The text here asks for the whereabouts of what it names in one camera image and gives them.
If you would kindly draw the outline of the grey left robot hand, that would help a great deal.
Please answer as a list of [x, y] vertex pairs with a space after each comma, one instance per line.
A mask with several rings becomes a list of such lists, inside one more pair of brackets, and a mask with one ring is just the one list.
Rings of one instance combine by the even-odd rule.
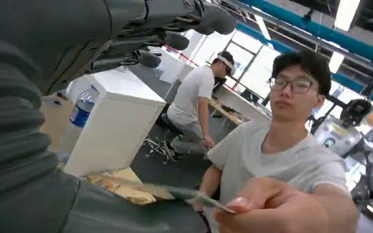
[[0, 0], [0, 233], [205, 233], [185, 201], [137, 205], [65, 173], [40, 131], [41, 97], [110, 55], [160, 45], [167, 31], [229, 34], [236, 19], [204, 0]]

